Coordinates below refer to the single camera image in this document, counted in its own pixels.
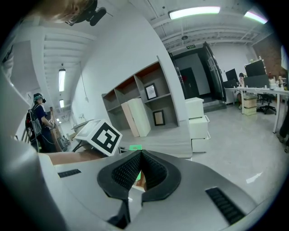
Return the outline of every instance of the exit sign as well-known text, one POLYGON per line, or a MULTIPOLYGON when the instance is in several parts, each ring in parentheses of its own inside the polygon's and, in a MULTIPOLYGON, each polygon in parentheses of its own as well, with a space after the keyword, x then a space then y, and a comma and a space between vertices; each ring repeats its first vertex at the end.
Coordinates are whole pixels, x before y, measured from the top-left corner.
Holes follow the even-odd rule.
POLYGON ((189 50, 189 49, 196 48, 196 46, 195 45, 190 45, 190 46, 187 46, 186 48, 189 50))

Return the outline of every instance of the brown wall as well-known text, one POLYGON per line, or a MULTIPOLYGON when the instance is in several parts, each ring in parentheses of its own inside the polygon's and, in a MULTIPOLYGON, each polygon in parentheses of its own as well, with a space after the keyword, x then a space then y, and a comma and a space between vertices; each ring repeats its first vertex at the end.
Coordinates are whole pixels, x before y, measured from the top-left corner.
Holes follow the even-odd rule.
POLYGON ((264 60, 266 72, 271 72, 272 76, 279 76, 279 73, 285 74, 281 67, 281 43, 275 34, 258 42, 253 46, 256 55, 264 60))

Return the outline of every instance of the black office chair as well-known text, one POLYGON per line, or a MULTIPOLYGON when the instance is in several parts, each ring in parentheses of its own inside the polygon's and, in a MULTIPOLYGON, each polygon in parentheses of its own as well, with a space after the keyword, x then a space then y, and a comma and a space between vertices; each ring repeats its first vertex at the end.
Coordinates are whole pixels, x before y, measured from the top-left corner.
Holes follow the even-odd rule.
POLYGON ((270 106, 273 100, 275 100, 275 95, 272 94, 258 94, 260 99, 259 101, 262 102, 262 105, 264 104, 264 101, 268 102, 268 105, 261 106, 258 108, 258 111, 262 111, 264 114, 267 114, 267 111, 270 109, 275 112, 276 115, 276 108, 273 106, 270 106))

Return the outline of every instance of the fluorescent light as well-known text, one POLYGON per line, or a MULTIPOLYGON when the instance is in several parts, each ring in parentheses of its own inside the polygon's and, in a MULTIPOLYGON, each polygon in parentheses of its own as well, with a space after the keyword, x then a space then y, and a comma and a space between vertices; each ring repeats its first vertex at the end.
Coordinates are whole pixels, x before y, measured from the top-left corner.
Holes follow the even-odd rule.
POLYGON ((58 87, 60 92, 64 91, 65 72, 65 69, 60 69, 58 72, 58 87))
POLYGON ((171 19, 177 19, 195 14, 217 14, 220 9, 218 6, 194 7, 170 12, 169 16, 171 19))
POLYGON ((260 22, 262 24, 265 24, 266 22, 268 22, 267 19, 262 18, 262 17, 258 16, 257 14, 253 14, 253 13, 251 13, 249 11, 244 16, 247 17, 247 18, 251 18, 253 20, 256 20, 256 21, 258 21, 258 22, 260 22))
POLYGON ((64 100, 59 100, 59 104, 60 104, 60 107, 63 108, 64 107, 64 100))

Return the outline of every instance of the white table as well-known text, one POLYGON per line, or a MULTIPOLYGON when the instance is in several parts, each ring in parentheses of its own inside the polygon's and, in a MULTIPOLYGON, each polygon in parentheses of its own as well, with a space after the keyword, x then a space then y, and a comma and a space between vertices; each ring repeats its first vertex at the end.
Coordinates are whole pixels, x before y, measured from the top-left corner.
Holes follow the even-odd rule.
POLYGON ((276 118, 275 118, 275 124, 273 128, 273 133, 276 132, 278 120, 279 120, 279 114, 280 114, 280 95, 289 96, 289 91, 285 91, 281 88, 275 88, 274 90, 270 90, 269 88, 245 88, 245 87, 238 87, 238 88, 226 88, 226 91, 232 92, 233 99, 234 99, 234 92, 239 91, 242 96, 242 114, 244 114, 244 92, 250 92, 255 94, 275 94, 277 95, 277 108, 276 108, 276 118))

